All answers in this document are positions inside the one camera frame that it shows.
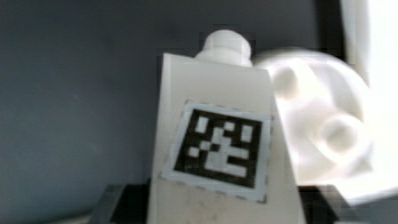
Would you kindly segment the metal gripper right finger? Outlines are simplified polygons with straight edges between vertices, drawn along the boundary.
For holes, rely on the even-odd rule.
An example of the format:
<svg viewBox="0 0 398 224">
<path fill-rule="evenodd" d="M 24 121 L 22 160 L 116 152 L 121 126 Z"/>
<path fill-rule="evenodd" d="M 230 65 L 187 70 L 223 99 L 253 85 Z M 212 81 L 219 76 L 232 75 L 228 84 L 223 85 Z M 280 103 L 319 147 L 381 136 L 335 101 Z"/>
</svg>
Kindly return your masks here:
<svg viewBox="0 0 398 224">
<path fill-rule="evenodd" d="M 333 185 L 299 187 L 308 224 L 338 224 L 356 220 L 356 213 Z"/>
</svg>

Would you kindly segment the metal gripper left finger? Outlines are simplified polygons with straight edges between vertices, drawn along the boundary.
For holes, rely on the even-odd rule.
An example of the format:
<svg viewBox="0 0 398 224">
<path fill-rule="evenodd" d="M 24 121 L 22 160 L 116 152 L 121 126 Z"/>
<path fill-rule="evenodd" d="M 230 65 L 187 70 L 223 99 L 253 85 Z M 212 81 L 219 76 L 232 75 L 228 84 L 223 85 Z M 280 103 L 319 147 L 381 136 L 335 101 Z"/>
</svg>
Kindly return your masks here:
<svg viewBox="0 0 398 224">
<path fill-rule="evenodd" d="M 150 185 L 109 185 L 88 224 L 146 224 Z"/>
</svg>

